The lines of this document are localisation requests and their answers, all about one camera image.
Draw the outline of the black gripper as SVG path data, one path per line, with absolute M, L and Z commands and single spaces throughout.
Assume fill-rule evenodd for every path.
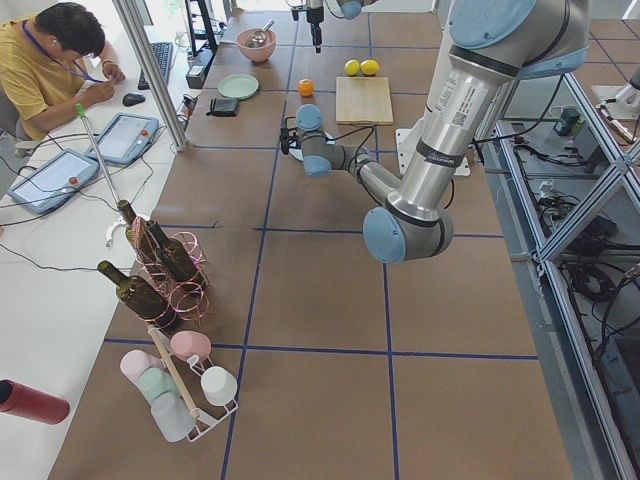
M 309 8 L 306 13 L 307 22 L 311 25 L 312 41 L 316 53 L 321 52 L 321 24 L 324 22 L 324 8 Z

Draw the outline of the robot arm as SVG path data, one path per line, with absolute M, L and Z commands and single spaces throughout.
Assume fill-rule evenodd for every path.
M 407 170 L 396 177 L 363 146 L 328 140 L 313 105 L 295 116 L 305 173 L 343 170 L 378 202 L 363 220 L 369 253 L 382 263 L 436 256 L 451 243 L 453 222 L 441 206 L 455 170 L 499 88 L 513 80 L 572 72 L 587 57 L 588 1 L 455 1 L 429 104 L 417 122 Z
M 376 3 L 376 0 L 337 0 L 336 1 L 342 16 L 347 20 L 356 18 L 365 6 Z M 319 54 L 322 47 L 322 29 L 321 24 L 324 22 L 324 1 L 308 0 L 304 2 L 306 10 L 306 19 L 310 24 L 312 45 L 315 52 Z

